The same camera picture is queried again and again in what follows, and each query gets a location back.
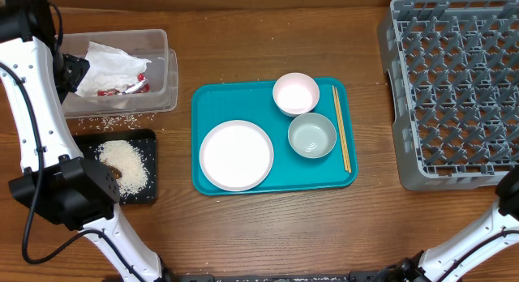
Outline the brown food scrap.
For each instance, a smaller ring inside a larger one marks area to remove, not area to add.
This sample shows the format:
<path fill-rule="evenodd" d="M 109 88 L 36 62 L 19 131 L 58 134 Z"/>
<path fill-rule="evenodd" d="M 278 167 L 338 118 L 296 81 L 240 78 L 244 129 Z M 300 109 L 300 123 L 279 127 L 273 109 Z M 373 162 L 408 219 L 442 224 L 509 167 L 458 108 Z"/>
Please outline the brown food scrap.
<path fill-rule="evenodd" d="M 114 177 L 114 179 L 118 180 L 122 177 L 122 172 L 120 170 L 118 170 L 117 168 L 109 165 L 108 166 L 112 176 Z"/>

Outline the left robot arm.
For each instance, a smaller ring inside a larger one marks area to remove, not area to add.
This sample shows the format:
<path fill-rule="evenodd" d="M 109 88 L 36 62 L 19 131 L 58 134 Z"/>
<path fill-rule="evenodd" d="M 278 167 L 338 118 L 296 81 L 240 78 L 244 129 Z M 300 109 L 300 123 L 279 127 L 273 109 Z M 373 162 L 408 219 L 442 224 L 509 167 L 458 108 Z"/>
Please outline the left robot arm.
<path fill-rule="evenodd" d="M 89 64 L 60 51 L 62 28 L 48 0 L 1 0 L 1 81 L 19 137 L 21 177 L 9 181 L 15 200 L 28 208 L 21 244 L 26 263 L 48 262 L 86 237 L 124 281 L 169 281 L 168 268 L 136 234 L 120 208 L 110 168 L 84 158 L 69 130 L 62 100 Z M 34 216 L 63 224 L 75 235 L 51 254 L 28 253 Z"/>

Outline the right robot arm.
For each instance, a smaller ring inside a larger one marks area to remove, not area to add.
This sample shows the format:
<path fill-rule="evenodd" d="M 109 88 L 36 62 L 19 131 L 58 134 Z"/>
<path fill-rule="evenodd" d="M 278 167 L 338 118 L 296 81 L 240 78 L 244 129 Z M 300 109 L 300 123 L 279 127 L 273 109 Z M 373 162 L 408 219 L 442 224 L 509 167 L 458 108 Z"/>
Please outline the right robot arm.
<path fill-rule="evenodd" d="M 478 220 L 445 243 L 405 258 L 382 281 L 458 281 L 501 250 L 518 243 L 518 168 L 508 172 L 495 189 L 497 199 Z"/>

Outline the grey green bowl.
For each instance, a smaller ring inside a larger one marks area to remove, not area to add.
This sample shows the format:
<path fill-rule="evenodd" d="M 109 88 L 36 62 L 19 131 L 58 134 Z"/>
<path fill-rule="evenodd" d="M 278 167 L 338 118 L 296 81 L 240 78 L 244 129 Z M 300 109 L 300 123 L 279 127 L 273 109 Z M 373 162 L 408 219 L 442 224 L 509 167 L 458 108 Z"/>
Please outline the grey green bowl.
<path fill-rule="evenodd" d="M 302 157 L 318 159 L 334 149 L 337 132 L 332 122 L 319 113 L 304 113 L 289 125 L 288 141 L 292 149 Z"/>

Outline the white round plate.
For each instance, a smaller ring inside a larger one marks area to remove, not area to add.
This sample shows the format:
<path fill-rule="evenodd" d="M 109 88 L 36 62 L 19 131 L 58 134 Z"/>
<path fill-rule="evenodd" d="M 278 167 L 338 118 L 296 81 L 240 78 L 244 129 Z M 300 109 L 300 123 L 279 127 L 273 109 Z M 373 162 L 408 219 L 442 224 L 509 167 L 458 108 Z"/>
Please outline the white round plate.
<path fill-rule="evenodd" d="M 245 191 L 257 187 L 269 175 L 274 149 L 266 132 L 243 120 L 222 122 L 204 137 L 199 165 L 215 187 Z"/>

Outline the white napkin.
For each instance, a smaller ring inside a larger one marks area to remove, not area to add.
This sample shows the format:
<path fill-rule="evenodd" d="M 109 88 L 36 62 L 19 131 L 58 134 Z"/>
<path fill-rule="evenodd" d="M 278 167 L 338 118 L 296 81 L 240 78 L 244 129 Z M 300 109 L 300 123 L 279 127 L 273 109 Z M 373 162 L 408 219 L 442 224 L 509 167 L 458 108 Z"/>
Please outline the white napkin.
<path fill-rule="evenodd" d="M 125 91 L 139 82 L 138 76 L 151 63 L 146 58 L 137 58 L 121 49 L 89 42 L 85 56 L 90 67 L 81 80 L 75 94 L 81 97 L 96 96 L 99 91 Z"/>

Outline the white rice pile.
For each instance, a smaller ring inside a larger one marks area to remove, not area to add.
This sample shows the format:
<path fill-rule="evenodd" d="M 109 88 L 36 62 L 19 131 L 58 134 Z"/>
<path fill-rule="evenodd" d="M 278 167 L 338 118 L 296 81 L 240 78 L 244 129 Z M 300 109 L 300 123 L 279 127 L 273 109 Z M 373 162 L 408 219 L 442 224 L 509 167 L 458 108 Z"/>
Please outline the white rice pile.
<path fill-rule="evenodd" d="M 122 197 L 138 194 L 146 188 L 149 172 L 137 147 L 125 140 L 113 140 L 100 144 L 96 153 L 97 160 L 119 171 L 116 181 Z"/>

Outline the red snack wrapper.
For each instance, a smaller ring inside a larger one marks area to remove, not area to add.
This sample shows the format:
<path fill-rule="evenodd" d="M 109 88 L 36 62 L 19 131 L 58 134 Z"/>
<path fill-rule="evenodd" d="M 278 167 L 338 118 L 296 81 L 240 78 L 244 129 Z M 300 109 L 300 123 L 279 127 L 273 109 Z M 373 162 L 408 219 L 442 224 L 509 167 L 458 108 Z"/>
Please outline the red snack wrapper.
<path fill-rule="evenodd" d="M 138 94 L 138 93 L 146 93 L 150 91 L 150 86 L 147 78 L 143 74 L 139 74 L 137 76 L 138 82 L 127 86 L 124 90 L 119 91 L 117 88 L 105 90 L 105 91 L 97 91 L 98 96 L 116 96 L 116 95 L 129 95 L 129 94 Z"/>

